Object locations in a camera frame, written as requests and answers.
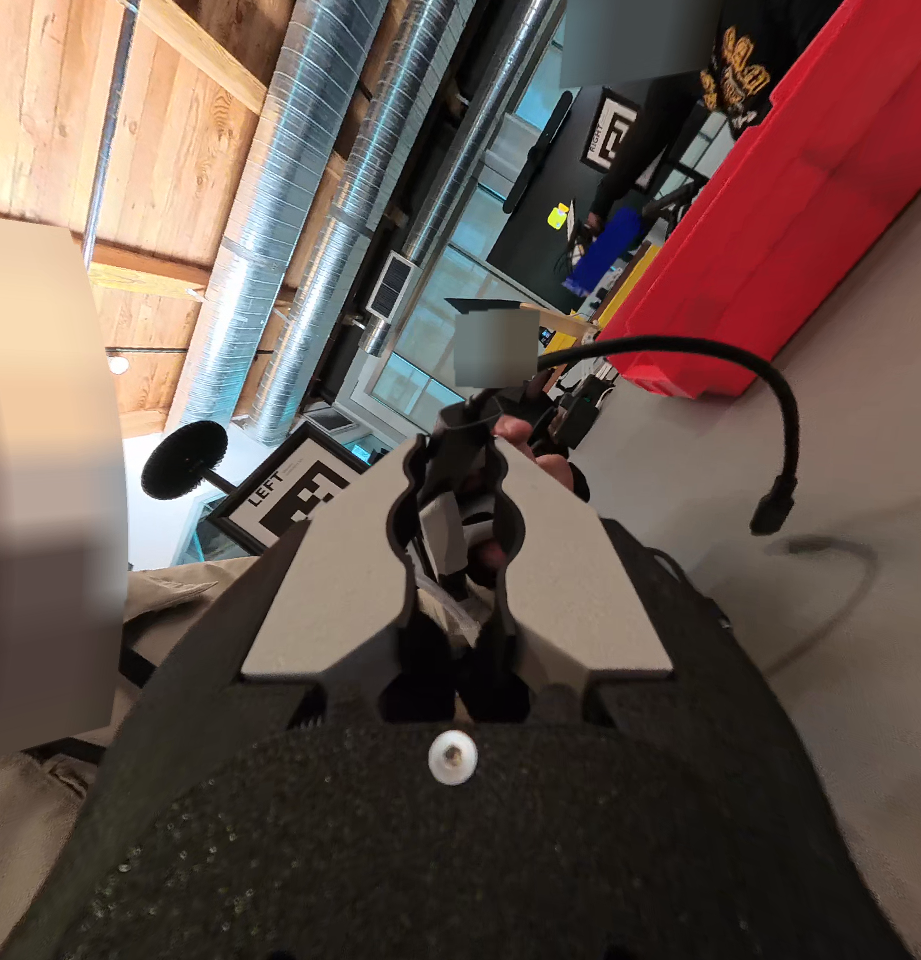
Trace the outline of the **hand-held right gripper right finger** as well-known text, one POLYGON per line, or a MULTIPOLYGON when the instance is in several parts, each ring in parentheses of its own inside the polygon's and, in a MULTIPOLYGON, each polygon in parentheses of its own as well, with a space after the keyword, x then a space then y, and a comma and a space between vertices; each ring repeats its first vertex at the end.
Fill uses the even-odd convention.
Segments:
POLYGON ((631 575, 596 510, 503 439, 480 471, 478 514, 496 542, 468 553, 491 612, 458 669, 474 723, 525 721, 544 694, 583 709, 598 688, 674 675, 631 575))

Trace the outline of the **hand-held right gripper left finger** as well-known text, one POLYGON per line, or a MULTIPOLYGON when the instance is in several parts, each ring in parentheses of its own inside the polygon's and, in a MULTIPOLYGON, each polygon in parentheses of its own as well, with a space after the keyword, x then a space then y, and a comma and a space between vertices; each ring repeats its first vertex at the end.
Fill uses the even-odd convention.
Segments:
POLYGON ((355 690, 394 722, 454 718, 453 651, 408 553, 426 462, 427 439, 409 438, 301 524, 240 678, 355 690))

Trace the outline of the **black USB hub with cable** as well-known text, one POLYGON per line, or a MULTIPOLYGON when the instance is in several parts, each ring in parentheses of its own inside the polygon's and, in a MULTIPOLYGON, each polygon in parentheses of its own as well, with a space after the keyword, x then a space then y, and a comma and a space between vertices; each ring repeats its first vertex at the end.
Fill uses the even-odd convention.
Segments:
MULTIPOLYGON (((783 428, 783 457, 779 474, 769 491, 759 500, 749 522, 755 537, 779 533, 794 507, 801 455, 801 417, 795 395, 783 374, 756 354, 741 347, 680 335, 635 335, 621 338, 598 338, 580 346, 537 357, 538 373, 557 366, 570 366, 586 359, 605 359, 624 354, 680 354, 716 359, 740 367, 759 378, 773 393, 780 409, 783 428)), ((500 400, 501 389, 487 389, 464 402, 445 407, 439 414, 428 445, 428 472, 420 503, 446 491, 447 484, 463 486, 479 454, 487 449, 492 438, 495 417, 488 411, 500 400)), ((554 446, 548 427, 557 406, 547 409, 532 427, 529 442, 539 443, 541 452, 565 453, 554 446)))

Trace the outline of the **red plastic bin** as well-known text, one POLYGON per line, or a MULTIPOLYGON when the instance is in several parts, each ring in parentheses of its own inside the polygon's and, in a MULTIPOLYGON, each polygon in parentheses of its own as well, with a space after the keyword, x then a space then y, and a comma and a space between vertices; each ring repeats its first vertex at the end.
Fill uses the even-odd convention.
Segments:
POLYGON ((779 354, 921 190, 921 1, 843 2, 770 100, 604 338, 779 354))

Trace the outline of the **grey desk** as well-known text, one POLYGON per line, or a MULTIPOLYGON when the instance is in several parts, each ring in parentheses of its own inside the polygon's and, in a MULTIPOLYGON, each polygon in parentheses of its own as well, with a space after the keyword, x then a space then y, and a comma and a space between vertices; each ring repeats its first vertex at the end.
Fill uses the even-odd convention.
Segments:
POLYGON ((727 614, 921 958, 921 191, 776 366, 801 415, 778 536, 748 530, 779 468, 760 385, 694 402, 622 383, 574 460, 598 512, 727 614))

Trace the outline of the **person's left hand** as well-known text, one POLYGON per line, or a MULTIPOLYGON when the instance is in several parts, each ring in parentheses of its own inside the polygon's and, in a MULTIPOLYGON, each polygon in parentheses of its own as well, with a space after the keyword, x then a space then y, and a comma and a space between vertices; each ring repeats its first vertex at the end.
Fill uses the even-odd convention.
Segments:
POLYGON ((533 427, 525 420, 511 415, 501 415, 492 429, 495 439, 502 439, 522 453, 526 459, 539 467, 545 474, 573 493, 570 461, 561 454, 545 453, 536 455, 529 439, 533 427))

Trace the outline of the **black white tag sign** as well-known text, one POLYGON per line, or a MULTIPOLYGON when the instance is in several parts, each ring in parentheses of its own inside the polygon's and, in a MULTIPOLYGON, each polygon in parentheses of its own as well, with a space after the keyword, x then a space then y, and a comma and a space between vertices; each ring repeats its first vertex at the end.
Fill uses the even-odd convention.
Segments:
POLYGON ((207 521, 253 556, 273 547, 293 526, 335 500, 369 463, 304 420, 207 521))
POLYGON ((629 97, 601 87, 580 163, 598 173, 608 173, 640 112, 640 105, 629 97))

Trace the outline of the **yellow plastic bin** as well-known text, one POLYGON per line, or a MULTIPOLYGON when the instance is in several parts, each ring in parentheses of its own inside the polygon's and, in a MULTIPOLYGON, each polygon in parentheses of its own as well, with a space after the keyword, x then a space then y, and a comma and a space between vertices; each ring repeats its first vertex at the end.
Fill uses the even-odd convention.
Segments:
POLYGON ((605 329, 611 322, 614 314, 617 313, 625 300, 630 296, 637 283, 640 282, 644 276, 646 270, 649 269, 654 259, 658 256, 660 250, 661 246, 647 241, 644 241, 638 246, 632 258, 620 271, 614 283, 602 297, 592 317, 593 323, 600 330, 605 329))

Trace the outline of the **small blue bin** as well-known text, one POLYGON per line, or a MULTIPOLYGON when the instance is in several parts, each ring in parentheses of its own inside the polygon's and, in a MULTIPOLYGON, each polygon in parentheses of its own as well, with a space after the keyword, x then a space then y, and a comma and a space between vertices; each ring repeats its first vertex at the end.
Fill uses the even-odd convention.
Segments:
POLYGON ((635 244, 642 225, 637 209, 621 207, 561 282, 562 287, 582 298, 593 293, 614 263, 635 244))

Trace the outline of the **black monitor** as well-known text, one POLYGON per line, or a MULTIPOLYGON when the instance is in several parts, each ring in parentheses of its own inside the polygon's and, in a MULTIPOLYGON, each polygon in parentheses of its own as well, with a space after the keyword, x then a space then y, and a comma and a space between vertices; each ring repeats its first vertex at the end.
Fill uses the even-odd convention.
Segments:
POLYGON ((570 272, 566 254, 572 230, 568 222, 554 227, 549 217, 563 205, 574 207, 576 222, 587 218, 605 174, 584 162, 596 133, 604 92, 601 86, 587 86, 574 96, 556 137, 487 257, 489 265, 535 299, 565 314, 579 309, 583 302, 563 286, 570 272))

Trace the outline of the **white framed panel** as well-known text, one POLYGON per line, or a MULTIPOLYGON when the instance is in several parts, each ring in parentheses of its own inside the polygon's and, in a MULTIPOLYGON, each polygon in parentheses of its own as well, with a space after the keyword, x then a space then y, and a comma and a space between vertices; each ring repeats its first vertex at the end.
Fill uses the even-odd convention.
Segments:
POLYGON ((401 305, 418 267, 392 250, 366 302, 366 312, 374 319, 389 322, 401 305))

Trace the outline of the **black video bar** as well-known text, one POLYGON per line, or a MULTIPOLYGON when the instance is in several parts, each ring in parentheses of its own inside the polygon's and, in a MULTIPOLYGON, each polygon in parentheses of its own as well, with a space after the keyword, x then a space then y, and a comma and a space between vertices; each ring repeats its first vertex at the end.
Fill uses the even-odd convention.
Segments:
POLYGON ((569 90, 561 93, 539 137, 526 153, 526 160, 502 204, 503 213, 514 214, 524 200, 571 112, 574 99, 575 94, 569 90))

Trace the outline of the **large silver insulated duct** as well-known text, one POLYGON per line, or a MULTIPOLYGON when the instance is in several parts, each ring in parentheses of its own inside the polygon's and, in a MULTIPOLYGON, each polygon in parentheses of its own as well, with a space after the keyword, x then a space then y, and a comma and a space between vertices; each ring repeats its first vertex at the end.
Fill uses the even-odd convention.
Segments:
POLYGON ((386 7, 295 3, 164 433, 232 419, 386 7))

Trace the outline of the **silver spiral duct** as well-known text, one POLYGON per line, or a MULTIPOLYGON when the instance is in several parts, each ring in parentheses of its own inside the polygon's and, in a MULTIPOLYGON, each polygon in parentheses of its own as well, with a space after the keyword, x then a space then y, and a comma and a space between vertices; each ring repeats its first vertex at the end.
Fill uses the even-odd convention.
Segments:
POLYGON ((514 7, 402 247, 403 257, 416 268, 426 267, 467 180, 503 121, 516 84, 532 55, 549 40, 564 5, 522 1, 514 7))

